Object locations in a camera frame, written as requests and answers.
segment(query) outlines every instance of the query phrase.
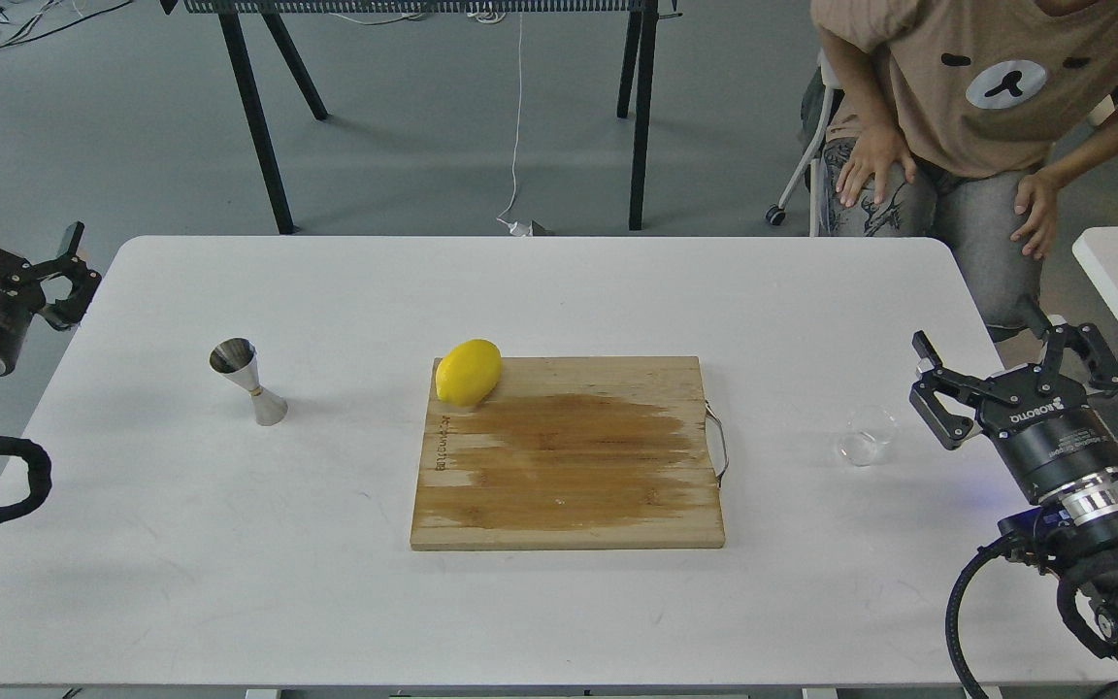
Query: hand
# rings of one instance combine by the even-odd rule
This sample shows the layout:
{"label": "hand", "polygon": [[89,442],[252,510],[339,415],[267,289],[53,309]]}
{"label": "hand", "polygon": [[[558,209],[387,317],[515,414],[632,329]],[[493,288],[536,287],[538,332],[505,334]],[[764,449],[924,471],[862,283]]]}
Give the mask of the hand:
{"label": "hand", "polygon": [[1041,261],[1051,252],[1059,230],[1060,189],[1060,182],[1044,168],[1021,178],[1016,186],[1016,216],[1024,216],[1029,211],[1029,218],[1012,232],[1013,242],[1025,240],[1021,255],[1032,255],[1035,261]]}
{"label": "hand", "polygon": [[861,195],[861,187],[873,178],[874,207],[887,198],[887,174],[891,166],[900,163],[904,168],[904,181],[912,185],[917,177],[917,163],[904,134],[896,125],[869,125],[856,138],[852,147],[849,162],[843,164],[840,178],[835,181],[835,193],[840,195],[840,204],[852,207]]}

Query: black table leg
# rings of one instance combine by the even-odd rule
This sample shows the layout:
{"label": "black table leg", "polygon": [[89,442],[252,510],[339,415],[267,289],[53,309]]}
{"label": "black table leg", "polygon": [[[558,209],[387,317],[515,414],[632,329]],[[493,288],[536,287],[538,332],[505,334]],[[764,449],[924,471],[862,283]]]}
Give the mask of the black table leg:
{"label": "black table leg", "polygon": [[266,181],[266,196],[269,196],[269,208],[275,211],[278,233],[284,235],[296,233],[296,226],[292,223],[292,211],[287,208],[287,193],[283,191],[283,177],[280,177],[278,162],[275,161],[275,147],[269,142],[266,114],[262,112],[262,95],[257,93],[253,65],[248,62],[245,35],[239,28],[239,17],[234,13],[220,13],[218,22],[221,23],[222,37],[227,40],[227,56],[231,58],[231,70],[236,74],[239,101],[244,103],[245,119],[248,120],[248,131],[253,133],[257,163],[262,166],[262,178]]}
{"label": "black table leg", "polygon": [[283,59],[287,62],[287,67],[292,70],[292,76],[296,78],[296,85],[301,88],[301,94],[305,96],[305,102],[310,103],[310,111],[313,112],[313,119],[325,121],[330,113],[325,111],[322,97],[319,96],[319,89],[313,85],[310,70],[306,70],[305,63],[301,62],[301,54],[296,50],[296,45],[292,44],[292,35],[288,35],[287,27],[283,26],[283,18],[274,13],[263,13],[262,18],[266,19],[266,27],[269,28],[271,36],[275,37],[278,51],[283,54]]}
{"label": "black table leg", "polygon": [[615,108],[618,119],[629,116],[629,100],[633,98],[633,72],[636,55],[641,49],[641,12],[628,13],[628,34],[624,40],[624,69],[620,74],[620,103]]}
{"label": "black table leg", "polygon": [[636,133],[633,139],[633,191],[628,196],[628,229],[641,230],[644,208],[644,154],[650,142],[650,98],[653,94],[653,49],[659,35],[659,0],[641,11],[641,56],[637,66]]}

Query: wooden cutting board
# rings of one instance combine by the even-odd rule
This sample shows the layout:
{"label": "wooden cutting board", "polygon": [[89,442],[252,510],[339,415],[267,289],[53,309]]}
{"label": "wooden cutting board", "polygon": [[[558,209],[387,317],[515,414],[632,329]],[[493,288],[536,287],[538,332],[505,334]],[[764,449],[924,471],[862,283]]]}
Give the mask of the wooden cutting board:
{"label": "wooden cutting board", "polygon": [[723,540],[697,357],[506,357],[474,408],[439,402],[430,374],[413,549]]}

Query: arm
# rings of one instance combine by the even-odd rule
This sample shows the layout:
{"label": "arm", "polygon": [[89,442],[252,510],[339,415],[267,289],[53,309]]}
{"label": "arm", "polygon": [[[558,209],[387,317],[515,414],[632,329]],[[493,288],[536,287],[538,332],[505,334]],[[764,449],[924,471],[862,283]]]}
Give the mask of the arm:
{"label": "arm", "polygon": [[852,148],[849,162],[843,166],[835,181],[835,192],[844,207],[856,204],[861,187],[872,177],[874,180],[874,205],[882,204],[887,196],[887,173],[892,163],[904,168],[904,179],[913,181],[917,163],[909,151],[909,143],[896,123],[891,107],[887,105],[878,76],[874,76],[870,56],[855,45],[840,39],[826,28],[817,27],[822,53],[840,77],[846,98],[856,106],[856,117],[861,120],[862,132]]}
{"label": "arm", "polygon": [[1118,155],[1118,107],[1068,155],[1021,179],[1016,212],[1029,211],[1029,218],[1012,234],[1012,239],[1027,238],[1022,255],[1033,255],[1039,261],[1046,256],[1055,243],[1055,200],[1060,190],[1115,155]]}

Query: chair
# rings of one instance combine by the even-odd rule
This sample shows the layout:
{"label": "chair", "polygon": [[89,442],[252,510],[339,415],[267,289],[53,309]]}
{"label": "chair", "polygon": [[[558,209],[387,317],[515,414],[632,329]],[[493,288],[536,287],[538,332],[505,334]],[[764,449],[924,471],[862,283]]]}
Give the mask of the chair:
{"label": "chair", "polygon": [[[821,88],[821,104],[817,110],[813,107]],[[817,235],[817,211],[821,202],[821,177],[817,177],[817,166],[819,164],[822,142],[825,141],[826,126],[831,123],[831,116],[839,110],[843,100],[843,89],[840,87],[840,78],[835,76],[831,63],[826,62],[826,55],[817,54],[817,70],[813,74],[813,79],[805,89],[805,97],[802,101],[802,133],[808,136],[808,145],[805,153],[796,164],[793,177],[788,180],[788,187],[784,188],[784,193],[779,198],[779,204],[767,210],[767,223],[778,226],[788,216],[788,200],[796,189],[796,185],[804,178],[808,187],[808,234]]]}

